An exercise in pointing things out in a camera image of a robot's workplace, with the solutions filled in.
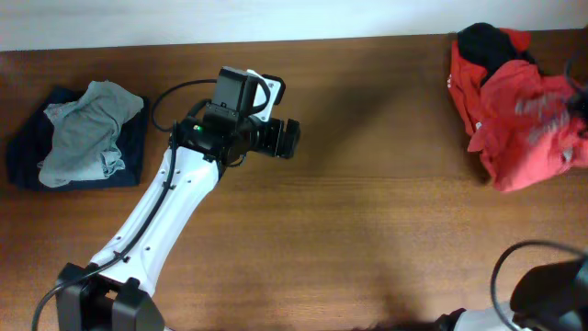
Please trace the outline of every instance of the gray towel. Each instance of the gray towel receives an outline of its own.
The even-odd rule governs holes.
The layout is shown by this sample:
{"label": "gray towel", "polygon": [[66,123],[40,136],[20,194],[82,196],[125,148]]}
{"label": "gray towel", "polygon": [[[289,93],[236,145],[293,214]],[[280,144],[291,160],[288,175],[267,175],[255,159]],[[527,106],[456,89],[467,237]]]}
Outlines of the gray towel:
{"label": "gray towel", "polygon": [[57,188],[72,180],[106,179],[124,169],[116,145],[120,127],[142,108],[140,97],[108,81],[90,83],[77,101],[49,105],[45,114],[55,130],[39,181]]}

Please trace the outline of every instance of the black cloth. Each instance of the black cloth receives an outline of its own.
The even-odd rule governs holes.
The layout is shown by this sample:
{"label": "black cloth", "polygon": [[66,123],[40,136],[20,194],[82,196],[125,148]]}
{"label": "black cloth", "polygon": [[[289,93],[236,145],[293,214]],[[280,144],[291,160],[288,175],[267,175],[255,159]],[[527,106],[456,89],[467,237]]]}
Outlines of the black cloth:
{"label": "black cloth", "polygon": [[124,170],[118,170],[107,179],[72,181],[58,188],[48,188],[39,182],[37,164],[45,159],[51,151],[53,124],[43,110],[50,104],[72,102],[79,99],[84,92],[74,92],[56,87],[45,102],[27,120],[7,146],[6,169],[8,180],[19,188],[48,191],[68,191],[91,188],[116,188],[137,186],[141,181],[143,169],[143,148],[145,133],[149,123],[149,99],[143,98],[143,108],[132,119],[122,125],[117,147],[122,153]]}
{"label": "black cloth", "polygon": [[492,77],[503,64],[525,60],[537,64],[528,51],[518,51],[508,34],[488,23],[476,23],[458,33],[459,55],[467,61],[483,66],[488,74],[481,85]]}

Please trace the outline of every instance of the white backdrop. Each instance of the white backdrop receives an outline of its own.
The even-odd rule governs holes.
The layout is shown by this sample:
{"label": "white backdrop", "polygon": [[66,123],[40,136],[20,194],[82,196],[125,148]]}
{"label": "white backdrop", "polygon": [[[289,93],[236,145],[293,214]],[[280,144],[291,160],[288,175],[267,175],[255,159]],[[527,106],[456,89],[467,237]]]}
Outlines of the white backdrop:
{"label": "white backdrop", "polygon": [[0,51],[588,24],[588,0],[2,0]]}

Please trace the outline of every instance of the wooden tabletop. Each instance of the wooden tabletop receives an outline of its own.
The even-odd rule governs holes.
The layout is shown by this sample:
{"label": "wooden tabletop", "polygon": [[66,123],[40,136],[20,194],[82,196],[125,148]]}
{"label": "wooden tabletop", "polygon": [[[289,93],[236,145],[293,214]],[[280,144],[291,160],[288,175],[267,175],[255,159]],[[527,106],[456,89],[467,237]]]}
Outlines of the wooden tabletop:
{"label": "wooden tabletop", "polygon": [[[541,67],[560,74],[585,30],[533,33]],[[177,330],[342,330],[488,307],[492,267],[528,238],[588,244],[588,176],[574,170],[512,194],[486,184],[447,92],[451,36],[0,53],[6,140],[53,86],[110,80],[154,100],[223,65],[282,77],[273,115],[301,123],[292,160],[250,154],[192,216],[167,258],[155,302]],[[588,74],[586,61],[576,77]],[[158,120],[182,119],[213,86],[177,91]],[[66,262],[85,265],[126,220],[161,163],[149,128],[142,184],[68,193],[17,190],[0,177],[0,329],[29,327]],[[506,300],[533,266],[507,262]],[[54,302],[42,330],[56,329]]]}

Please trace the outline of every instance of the red cloth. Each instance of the red cloth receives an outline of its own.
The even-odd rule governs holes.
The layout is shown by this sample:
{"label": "red cloth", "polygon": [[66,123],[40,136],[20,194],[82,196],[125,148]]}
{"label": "red cloth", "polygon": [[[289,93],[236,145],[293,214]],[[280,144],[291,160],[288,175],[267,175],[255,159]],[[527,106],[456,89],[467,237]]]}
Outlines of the red cloth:
{"label": "red cloth", "polygon": [[[512,29],[501,29],[508,34],[513,46],[518,51],[526,51],[531,44],[528,32]],[[451,76],[447,81],[449,93],[458,107],[459,115],[466,124],[466,132],[472,135],[476,131],[476,123],[484,118],[479,113],[480,84],[487,72],[477,64],[470,63],[459,55],[458,42],[453,41],[451,48]]]}
{"label": "red cloth", "polygon": [[537,66],[513,60],[481,89],[481,120],[468,151],[481,161],[500,191],[525,188],[588,166],[588,142],[578,132],[585,125],[570,118],[566,101],[574,94],[563,76],[541,77]]}

